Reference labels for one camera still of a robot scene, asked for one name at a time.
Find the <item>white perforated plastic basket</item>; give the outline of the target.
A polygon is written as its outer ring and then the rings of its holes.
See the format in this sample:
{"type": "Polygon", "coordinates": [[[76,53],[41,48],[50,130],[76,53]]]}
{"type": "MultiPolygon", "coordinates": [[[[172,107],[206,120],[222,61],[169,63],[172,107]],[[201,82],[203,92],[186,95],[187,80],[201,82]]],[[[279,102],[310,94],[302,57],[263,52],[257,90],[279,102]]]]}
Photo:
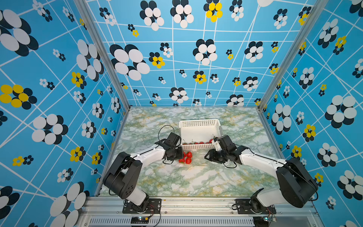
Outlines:
{"type": "Polygon", "coordinates": [[[179,129],[181,146],[185,152],[204,152],[214,149],[214,138],[222,135],[218,119],[179,121],[179,129]]]}

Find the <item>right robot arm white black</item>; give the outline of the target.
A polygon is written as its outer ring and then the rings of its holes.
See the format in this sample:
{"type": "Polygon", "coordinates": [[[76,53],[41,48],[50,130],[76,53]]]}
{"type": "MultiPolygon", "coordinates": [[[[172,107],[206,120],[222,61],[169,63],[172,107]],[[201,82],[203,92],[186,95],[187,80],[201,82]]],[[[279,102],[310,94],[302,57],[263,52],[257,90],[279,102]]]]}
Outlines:
{"type": "Polygon", "coordinates": [[[268,210],[273,205],[284,203],[302,208],[312,196],[318,194],[317,183],[296,158],[277,159],[239,146],[231,151],[211,149],[204,159],[219,164],[231,161],[236,165],[251,166],[278,180],[278,186],[261,188],[251,196],[250,209],[256,214],[268,210]]]}

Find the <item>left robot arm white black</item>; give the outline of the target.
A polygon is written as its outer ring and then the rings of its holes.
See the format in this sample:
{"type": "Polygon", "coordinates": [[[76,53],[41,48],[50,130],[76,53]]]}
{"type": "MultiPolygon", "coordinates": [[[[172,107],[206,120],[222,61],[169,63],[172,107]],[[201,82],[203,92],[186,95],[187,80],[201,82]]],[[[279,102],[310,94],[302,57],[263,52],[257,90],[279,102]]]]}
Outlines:
{"type": "Polygon", "coordinates": [[[121,152],[111,164],[103,179],[109,193],[128,201],[135,212],[145,212],[154,207],[149,204],[149,195],[137,187],[143,168],[163,160],[179,160],[184,157],[182,147],[158,143],[135,154],[121,152]]]}

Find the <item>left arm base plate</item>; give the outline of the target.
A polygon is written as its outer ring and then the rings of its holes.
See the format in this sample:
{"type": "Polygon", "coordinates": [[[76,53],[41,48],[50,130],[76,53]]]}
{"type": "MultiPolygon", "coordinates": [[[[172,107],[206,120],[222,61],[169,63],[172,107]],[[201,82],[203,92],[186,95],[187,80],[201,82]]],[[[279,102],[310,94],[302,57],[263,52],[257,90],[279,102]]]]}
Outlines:
{"type": "Polygon", "coordinates": [[[123,214],[160,214],[162,200],[159,198],[146,199],[141,205],[125,200],[123,214]]]}

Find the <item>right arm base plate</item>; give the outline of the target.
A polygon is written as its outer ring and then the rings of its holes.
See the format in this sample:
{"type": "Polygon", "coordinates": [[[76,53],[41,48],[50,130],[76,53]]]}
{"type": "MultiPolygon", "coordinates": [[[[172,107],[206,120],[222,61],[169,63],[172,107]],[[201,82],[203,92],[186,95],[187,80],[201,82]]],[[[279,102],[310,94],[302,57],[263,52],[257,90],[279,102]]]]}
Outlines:
{"type": "Polygon", "coordinates": [[[269,207],[264,207],[258,201],[250,199],[236,199],[232,205],[232,210],[237,211],[238,214],[262,214],[262,215],[272,215],[276,214],[276,209],[274,205],[269,207]]]}

